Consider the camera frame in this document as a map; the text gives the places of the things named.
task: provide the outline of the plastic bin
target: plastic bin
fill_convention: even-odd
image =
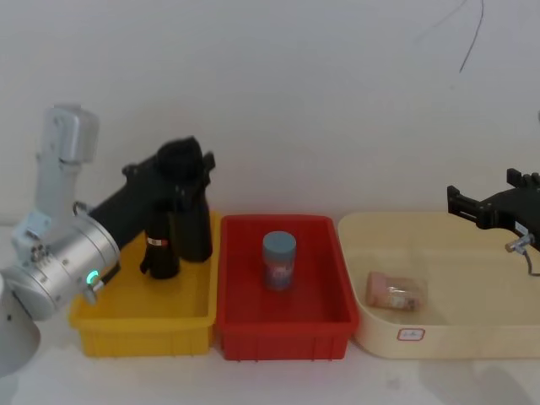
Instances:
[[[296,239],[292,285],[266,289],[262,238]],[[313,215],[224,217],[218,327],[228,360],[342,359],[359,315],[329,218]]]
[[[205,354],[213,340],[218,287],[220,217],[211,216],[213,255],[205,263],[181,261],[180,274],[156,280],[139,271],[140,235],[121,251],[121,271],[92,306],[78,297],[70,323],[92,357]]]

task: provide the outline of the beige plastic tray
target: beige plastic tray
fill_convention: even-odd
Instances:
[[[540,278],[525,257],[507,253],[516,239],[480,230],[448,213],[353,213],[338,226],[361,315],[354,337],[368,352],[392,359],[540,358]],[[533,270],[540,255],[528,249]],[[428,284],[418,312],[365,303],[370,271]]]

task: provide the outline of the jar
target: jar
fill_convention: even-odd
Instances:
[[[288,232],[274,231],[262,239],[264,282],[269,289],[287,289],[293,280],[296,239]]]
[[[370,272],[365,298],[369,306],[416,311],[426,301],[425,282],[414,278],[388,277],[384,273]]]

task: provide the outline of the white wall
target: white wall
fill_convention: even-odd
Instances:
[[[223,210],[445,209],[540,170],[540,3],[480,0],[0,2],[0,213],[30,207],[43,110],[101,119],[79,182],[196,135]]]

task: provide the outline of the yellow plastic bin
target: yellow plastic bin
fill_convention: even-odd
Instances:
[[[216,317],[221,217],[211,214],[213,255],[205,263],[181,261],[180,274],[155,280],[139,271],[140,235],[121,251],[121,271],[98,293],[97,305],[78,297],[69,321],[90,357],[205,354]]]

